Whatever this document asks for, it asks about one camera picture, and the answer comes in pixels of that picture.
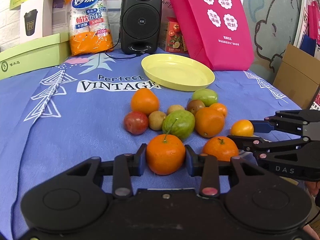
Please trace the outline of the person's right hand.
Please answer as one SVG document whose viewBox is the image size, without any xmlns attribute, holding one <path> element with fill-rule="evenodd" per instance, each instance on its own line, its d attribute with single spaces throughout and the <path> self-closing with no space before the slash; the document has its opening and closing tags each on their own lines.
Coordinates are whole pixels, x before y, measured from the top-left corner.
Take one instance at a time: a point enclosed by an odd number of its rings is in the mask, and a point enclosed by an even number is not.
<svg viewBox="0 0 320 240">
<path fill-rule="evenodd" d="M 304 184 L 306 185 L 309 193 L 312 196 L 316 196 L 319 193 L 320 189 L 320 181 L 315 182 L 315 181 L 305 181 Z"/>
</svg>

